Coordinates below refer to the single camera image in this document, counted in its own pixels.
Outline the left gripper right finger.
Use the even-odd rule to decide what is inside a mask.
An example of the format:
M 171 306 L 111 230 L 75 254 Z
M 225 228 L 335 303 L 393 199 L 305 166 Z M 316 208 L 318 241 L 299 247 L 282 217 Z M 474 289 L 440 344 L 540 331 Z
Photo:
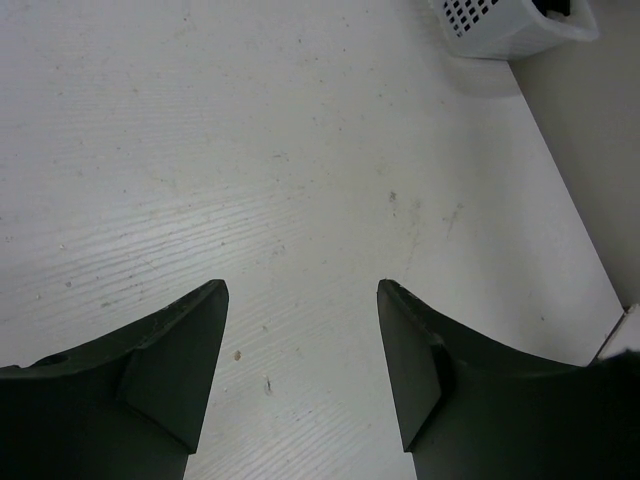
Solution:
M 635 479 L 639 355 L 585 366 L 528 354 L 377 291 L 403 449 L 420 479 Z

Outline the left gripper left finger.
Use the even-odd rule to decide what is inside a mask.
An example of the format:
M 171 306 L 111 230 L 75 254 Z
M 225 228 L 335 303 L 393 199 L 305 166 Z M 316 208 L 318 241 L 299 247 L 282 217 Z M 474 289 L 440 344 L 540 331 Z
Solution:
M 228 312 L 211 280 L 161 310 L 1 371 L 5 479 L 180 479 L 199 445 Z

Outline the black tank top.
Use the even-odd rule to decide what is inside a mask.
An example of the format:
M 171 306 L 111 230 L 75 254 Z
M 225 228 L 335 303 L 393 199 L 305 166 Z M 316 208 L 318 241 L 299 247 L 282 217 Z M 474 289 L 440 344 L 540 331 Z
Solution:
M 545 17 L 550 15 L 571 15 L 571 0 L 532 0 L 536 9 Z

